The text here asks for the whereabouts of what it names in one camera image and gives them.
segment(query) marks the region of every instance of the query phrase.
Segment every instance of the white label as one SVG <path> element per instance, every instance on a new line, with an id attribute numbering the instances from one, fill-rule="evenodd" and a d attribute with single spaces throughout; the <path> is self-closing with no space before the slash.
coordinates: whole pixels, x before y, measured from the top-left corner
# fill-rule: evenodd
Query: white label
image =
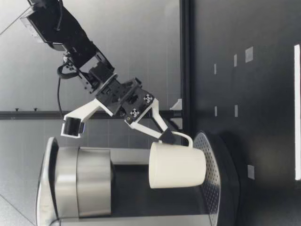
<path id="1" fill-rule="evenodd" d="M 214 116 L 217 117 L 217 106 L 214 106 Z"/>
<path id="2" fill-rule="evenodd" d="M 248 178 L 255 180 L 255 167 L 248 165 Z"/>
<path id="3" fill-rule="evenodd" d="M 246 63 L 253 60 L 253 46 L 246 49 Z"/>
<path id="4" fill-rule="evenodd" d="M 234 55 L 234 67 L 237 67 L 237 54 Z"/>
<path id="5" fill-rule="evenodd" d="M 238 105 L 234 106 L 234 117 L 237 118 L 238 117 Z"/>

